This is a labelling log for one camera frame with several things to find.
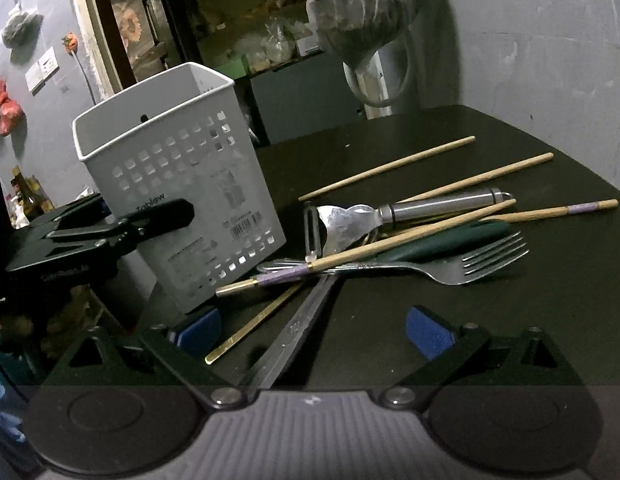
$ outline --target red plastic bag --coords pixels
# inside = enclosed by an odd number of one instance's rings
[[[5,91],[5,81],[0,79],[0,135],[2,137],[10,135],[22,115],[21,105],[10,99],[8,92]]]

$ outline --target peeler handle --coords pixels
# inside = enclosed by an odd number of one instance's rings
[[[510,224],[502,220],[474,221],[377,254],[374,261],[429,261],[448,253],[459,253],[488,244],[511,232]]]
[[[395,224],[405,220],[478,209],[503,202],[507,198],[510,198],[510,195],[497,188],[483,188],[425,200],[386,204],[379,207],[378,211],[383,224]]]

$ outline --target chopstick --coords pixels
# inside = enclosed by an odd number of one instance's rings
[[[543,218],[557,218],[558,216],[575,215],[579,213],[589,213],[599,209],[613,209],[618,207],[619,201],[599,200],[598,202],[587,202],[583,204],[563,205],[560,207],[550,207],[547,209],[535,209],[532,211],[521,211],[519,213],[506,213],[503,215],[493,215],[482,218],[481,220],[503,220],[506,222],[529,222],[530,220],[541,220]]]
[[[297,290],[301,288],[303,283],[295,283],[288,290],[286,290],[283,294],[281,294],[278,298],[276,298],[272,303],[270,303],[266,308],[261,310],[255,317],[250,319],[244,326],[242,326],[237,332],[232,334],[228,339],[226,339],[221,345],[215,348],[212,352],[205,356],[205,364],[211,365],[215,362],[219,357],[225,354],[229,349],[231,349],[234,345],[236,345],[241,339],[247,336],[250,332],[252,332],[256,327],[258,327],[267,316],[272,314],[277,308],[283,305],[287,300],[289,300],[293,294],[296,293]]]
[[[373,256],[374,254],[393,249],[400,245],[406,244],[407,242],[411,242],[412,240],[424,238],[426,236],[433,235],[434,233],[444,231],[451,227],[456,227],[457,225],[465,224],[467,222],[471,222],[472,220],[483,218],[484,216],[489,216],[492,213],[514,205],[515,203],[516,200],[514,199],[506,200],[504,202],[490,205],[474,211],[469,211],[468,213],[464,213],[453,218],[448,218],[434,224],[414,227],[405,231],[404,233],[393,236],[391,238],[379,240],[378,242],[373,242],[362,247],[349,249],[347,251],[343,251],[342,253],[331,254],[330,256],[325,256],[324,258],[319,258],[317,260],[314,260],[313,262],[302,264],[291,269],[277,270],[276,272],[270,272],[267,274],[259,274],[258,276],[250,278],[249,280],[243,280],[242,282],[235,282],[231,283],[230,285],[221,286],[216,289],[216,295],[219,297],[228,296],[230,294],[235,294],[237,292],[240,292],[241,290],[245,290],[255,286],[264,286],[272,285],[274,283],[287,282],[308,274],[312,274],[313,272],[319,272],[321,270],[329,269],[330,267],[334,267],[340,264],[363,260],[365,258]]]
[[[383,164],[382,166],[377,166],[376,168],[372,168],[371,170],[363,171],[363,173],[359,173],[348,178],[344,178],[334,184],[330,184],[329,186],[324,186],[320,189],[312,191],[310,193],[306,193],[299,197],[299,202],[303,202],[304,200],[309,200],[316,196],[319,196],[323,193],[327,193],[328,191],[332,191],[334,189],[338,189],[340,187],[347,186],[348,184],[352,184],[354,182],[358,182],[359,180],[363,180],[364,178],[368,178],[369,176],[374,176],[379,173],[384,173],[385,171],[393,170],[394,168],[400,168],[401,166],[405,166],[410,162],[414,162],[416,160],[421,160],[422,158],[427,158],[428,156],[437,155],[438,153],[443,153],[448,150],[453,150],[460,146],[464,146],[469,144],[470,142],[474,142],[476,137],[464,137],[463,139],[453,140],[453,142],[448,142],[446,144],[441,144],[440,146],[436,146],[435,148],[430,148],[429,150],[425,150],[424,152],[414,153],[413,155],[404,156],[403,158],[399,158],[392,162],[388,162],[387,164]]]
[[[509,173],[514,173],[515,171],[524,170],[525,168],[536,166],[537,164],[552,160],[552,158],[554,158],[554,153],[548,152],[543,153],[542,155],[526,158],[525,160],[519,160],[518,162],[515,162],[513,164],[503,166],[502,168],[496,168],[496,170],[486,171],[485,173],[474,175],[469,178],[464,178],[463,180],[459,180],[458,182],[453,182],[452,184],[448,184],[447,186],[437,187],[436,189],[432,189],[430,191],[426,191],[424,193],[414,195],[403,200],[399,200],[399,203],[409,202],[411,200],[421,200],[424,198],[432,198],[434,196],[439,196],[445,193],[456,191],[457,189],[474,186],[475,184],[480,184],[487,180],[492,180],[493,178],[497,178]]]

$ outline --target wall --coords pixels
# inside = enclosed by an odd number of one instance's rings
[[[13,0],[0,0],[0,30],[8,19]],[[11,98],[23,107],[26,120],[8,137],[0,137],[0,178],[10,190],[12,168],[19,165],[34,174],[55,205],[73,200],[85,187],[94,186],[83,163],[77,160],[72,142],[72,120],[92,106],[80,67],[65,53],[61,39],[68,32],[79,34],[71,0],[23,0],[24,9],[43,16],[38,35],[23,48],[8,50],[0,44],[0,77],[7,81]],[[55,49],[59,70],[36,95],[26,86],[24,74],[50,47]],[[78,57],[98,96],[85,50]]]
[[[424,107],[481,110],[620,189],[620,0],[427,3],[413,27]]]

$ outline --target fork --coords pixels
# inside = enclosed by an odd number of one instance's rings
[[[425,264],[412,262],[353,262],[322,271],[321,274],[341,274],[360,270],[398,269],[422,272],[443,285],[463,285],[475,282],[503,267],[523,258],[529,249],[521,232],[501,238],[491,244],[459,256],[433,260]],[[305,262],[300,260],[274,260],[259,265],[259,272],[274,272],[288,269]]]

